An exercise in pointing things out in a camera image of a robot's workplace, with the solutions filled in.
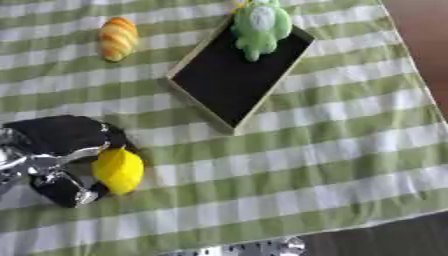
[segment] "wooden table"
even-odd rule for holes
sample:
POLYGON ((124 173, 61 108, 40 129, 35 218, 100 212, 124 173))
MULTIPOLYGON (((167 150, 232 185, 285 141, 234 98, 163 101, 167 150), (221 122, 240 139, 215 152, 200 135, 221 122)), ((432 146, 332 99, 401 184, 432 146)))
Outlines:
POLYGON ((383 0, 448 117, 448 1, 383 0))

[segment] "plush toy face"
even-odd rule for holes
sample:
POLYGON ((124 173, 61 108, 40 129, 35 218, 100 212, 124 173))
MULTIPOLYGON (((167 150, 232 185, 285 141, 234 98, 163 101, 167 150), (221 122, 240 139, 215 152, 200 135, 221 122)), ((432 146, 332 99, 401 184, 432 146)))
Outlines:
POLYGON ((278 0, 254 0, 238 9, 232 31, 238 38, 236 47, 244 51, 246 59, 257 61, 260 54, 275 51, 277 41, 292 30, 288 13, 279 7, 278 0))

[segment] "wooden frame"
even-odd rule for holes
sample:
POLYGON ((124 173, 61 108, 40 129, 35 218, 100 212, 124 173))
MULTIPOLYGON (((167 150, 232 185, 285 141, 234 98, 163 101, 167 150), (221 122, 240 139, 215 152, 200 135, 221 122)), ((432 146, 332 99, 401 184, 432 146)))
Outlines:
POLYGON ((302 52, 302 54, 295 60, 292 65, 289 66, 288 69, 285 70, 285 72, 277 79, 277 81, 274 83, 274 85, 271 86, 269 90, 267 90, 264 95, 261 97, 261 99, 251 108, 251 110, 238 122, 236 126, 232 126, 226 121, 224 121, 219 115, 217 115, 215 112, 210 110, 207 106, 205 106, 202 102, 197 100, 195 97, 193 97, 190 93, 188 93, 182 86, 180 86, 178 83, 174 81, 174 77, 176 74, 178 74, 183 68, 185 68, 196 56, 198 56, 218 35, 220 35, 232 22, 233 16, 227 17, 225 21, 212 32, 212 34, 207 37, 205 40, 200 42, 187 56, 185 56, 173 69, 171 69, 167 75, 166 80, 168 83, 178 92, 180 92, 182 95, 184 95, 187 99, 191 100, 194 105, 196 105, 203 114, 205 114, 205 117, 208 119, 211 119, 213 122, 212 124, 215 125, 215 128, 217 128, 220 131, 223 131, 225 133, 231 133, 231 134, 237 134, 238 131, 241 129, 242 126, 244 126, 245 123, 252 117, 256 111, 260 108, 260 106, 263 104, 263 102, 269 97, 269 95, 272 93, 275 88, 277 88, 279 82, 285 78, 288 73, 296 66, 296 64, 300 61, 301 57, 304 55, 305 51, 309 48, 309 45, 314 41, 314 37, 308 34, 307 32, 303 31, 302 29, 294 26, 292 33, 304 41, 308 42, 308 46, 305 48, 305 50, 302 52))

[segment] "yellow toy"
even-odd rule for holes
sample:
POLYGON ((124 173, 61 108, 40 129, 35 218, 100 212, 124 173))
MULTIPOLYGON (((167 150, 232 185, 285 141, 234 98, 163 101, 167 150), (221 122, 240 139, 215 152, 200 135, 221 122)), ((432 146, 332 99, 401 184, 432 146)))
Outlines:
POLYGON ((134 190, 143 170, 142 159, 124 148, 105 150, 93 163, 93 175, 115 195, 134 190))
POLYGON ((235 2, 236 10, 234 11, 234 13, 236 13, 238 11, 238 9, 243 8, 246 4, 249 3, 249 0, 233 0, 235 2))

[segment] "table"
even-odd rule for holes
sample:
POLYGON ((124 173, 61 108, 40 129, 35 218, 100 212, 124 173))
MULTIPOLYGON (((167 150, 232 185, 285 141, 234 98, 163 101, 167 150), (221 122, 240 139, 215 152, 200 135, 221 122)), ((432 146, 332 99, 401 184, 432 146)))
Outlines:
POLYGON ((448 114, 448 30, 440 24, 447 22, 448 3, 443 0, 384 1, 398 31, 409 46, 418 69, 431 89, 445 116, 448 114))
POLYGON ((163 76, 231 13, 223 0, 4 0, 0 120, 87 115, 125 128, 136 192, 60 209, 26 184, 0 201, 1 255, 154 255, 367 227, 448 207, 448 134, 377 0, 282 0, 317 37, 243 134, 213 130, 163 76), (97 53, 133 20, 137 53, 97 53))

